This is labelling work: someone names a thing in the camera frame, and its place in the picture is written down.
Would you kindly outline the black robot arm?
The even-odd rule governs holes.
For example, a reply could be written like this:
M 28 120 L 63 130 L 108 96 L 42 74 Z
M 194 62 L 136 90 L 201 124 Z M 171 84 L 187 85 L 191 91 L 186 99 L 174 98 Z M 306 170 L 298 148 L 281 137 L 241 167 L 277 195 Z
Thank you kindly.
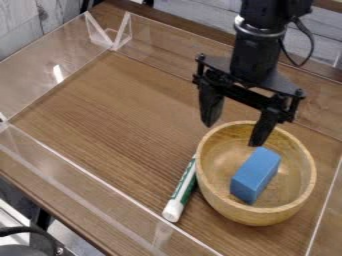
M 213 126 L 222 115 L 225 99 L 261 111 L 249 145 L 265 144 L 275 126 L 295 119 L 303 90 L 277 70 L 286 54 L 287 25 L 309 33 L 301 17 L 311 12 L 313 0 L 242 0 L 234 20 L 235 46 L 230 58 L 199 54 L 193 83 L 199 91 L 201 119 Z

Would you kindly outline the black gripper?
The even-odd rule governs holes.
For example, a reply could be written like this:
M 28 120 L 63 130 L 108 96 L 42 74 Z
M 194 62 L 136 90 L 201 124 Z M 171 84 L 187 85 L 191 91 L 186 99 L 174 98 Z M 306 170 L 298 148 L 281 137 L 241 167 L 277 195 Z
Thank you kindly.
M 222 115 L 225 98 L 261 111 L 249 145 L 262 146 L 277 123 L 295 118 L 302 89 L 278 72 L 279 54 L 285 51 L 285 30 L 263 29 L 237 33 L 231 58 L 197 56 L 193 83 L 199 89 L 201 120 L 211 127 Z

